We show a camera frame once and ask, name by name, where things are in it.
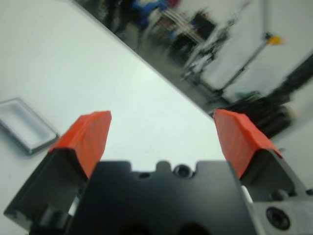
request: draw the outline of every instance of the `white wall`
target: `white wall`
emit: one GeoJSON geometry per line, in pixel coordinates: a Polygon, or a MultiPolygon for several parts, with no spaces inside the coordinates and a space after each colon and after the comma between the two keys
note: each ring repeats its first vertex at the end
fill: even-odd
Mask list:
{"type": "MultiPolygon", "coordinates": [[[[272,0],[270,3],[271,32],[281,35],[285,43],[268,46],[260,54],[249,70],[227,89],[225,95],[230,99],[240,90],[269,93],[313,48],[313,1],[272,0]]],[[[254,0],[233,28],[232,39],[221,50],[219,58],[208,66],[203,77],[213,87],[222,87],[261,43],[260,12],[259,1],[254,0]]]]}
{"type": "Polygon", "coordinates": [[[223,22],[237,11],[243,1],[245,0],[181,0],[176,10],[192,17],[196,12],[204,9],[214,20],[223,22]]]}

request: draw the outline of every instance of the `screw hole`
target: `screw hole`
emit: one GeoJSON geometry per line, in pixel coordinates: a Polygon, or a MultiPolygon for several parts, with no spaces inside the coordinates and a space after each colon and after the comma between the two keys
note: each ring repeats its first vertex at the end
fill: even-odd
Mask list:
{"type": "Polygon", "coordinates": [[[186,224],[177,235],[210,235],[206,229],[198,224],[186,224]]]}
{"type": "Polygon", "coordinates": [[[272,226],[280,230],[287,230],[290,227],[290,220],[286,213],[275,207],[270,207],[266,211],[267,218],[272,226]]]}
{"type": "Polygon", "coordinates": [[[150,173],[140,173],[139,174],[139,179],[144,180],[144,179],[148,179],[151,176],[150,173]]]}
{"type": "Polygon", "coordinates": [[[193,176],[193,172],[191,169],[186,165],[178,165],[174,169],[174,174],[180,178],[191,178],[193,176]]]}
{"type": "Polygon", "coordinates": [[[150,235],[150,233],[142,226],[135,225],[126,228],[121,235],[150,235]]]}

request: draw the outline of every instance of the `floor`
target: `floor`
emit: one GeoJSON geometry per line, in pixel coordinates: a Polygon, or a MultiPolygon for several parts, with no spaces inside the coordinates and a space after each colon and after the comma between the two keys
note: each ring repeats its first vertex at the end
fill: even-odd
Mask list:
{"type": "MultiPolygon", "coordinates": [[[[84,2],[86,2],[86,0],[77,1],[81,5],[84,5],[84,2]]],[[[90,9],[87,10],[94,15],[99,22],[103,21],[106,14],[104,4],[100,4],[100,7],[96,11],[90,9]]],[[[115,24],[118,24],[118,17],[115,19],[115,24]]],[[[128,24],[126,32],[123,34],[124,43],[206,113],[212,114],[214,109],[229,104],[223,98],[216,99],[207,85],[200,84],[195,86],[191,81],[181,81],[181,75],[184,72],[183,63],[170,58],[168,56],[167,48],[158,45],[156,41],[151,40],[149,37],[145,37],[138,46],[138,34],[138,28],[132,23],[128,24]]]]}

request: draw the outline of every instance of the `metal plate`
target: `metal plate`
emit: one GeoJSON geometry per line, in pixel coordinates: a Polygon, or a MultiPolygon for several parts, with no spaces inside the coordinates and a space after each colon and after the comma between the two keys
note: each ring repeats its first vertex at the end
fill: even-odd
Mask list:
{"type": "Polygon", "coordinates": [[[260,234],[275,235],[312,235],[313,201],[258,202],[251,205],[253,217],[259,224],[260,234]],[[290,220],[287,230],[274,227],[267,218],[268,208],[282,210],[290,220]]]}
{"type": "Polygon", "coordinates": [[[100,162],[69,235],[254,235],[239,181],[227,162],[200,162],[180,178],[168,162],[152,173],[100,162]]]}
{"type": "Polygon", "coordinates": [[[0,127],[27,154],[55,142],[58,134],[20,98],[0,103],[0,127]]]}

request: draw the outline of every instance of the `person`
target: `person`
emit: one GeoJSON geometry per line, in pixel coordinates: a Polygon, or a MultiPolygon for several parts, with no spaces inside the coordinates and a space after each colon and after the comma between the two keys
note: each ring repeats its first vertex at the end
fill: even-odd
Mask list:
{"type": "Polygon", "coordinates": [[[113,27],[113,20],[115,16],[115,11],[117,8],[117,0],[105,0],[105,6],[107,8],[107,15],[104,18],[103,24],[109,29],[112,30],[113,27]]]}
{"type": "Polygon", "coordinates": [[[119,7],[119,25],[115,30],[115,34],[123,33],[126,29],[127,24],[131,21],[131,7],[134,0],[122,0],[119,7]]]}

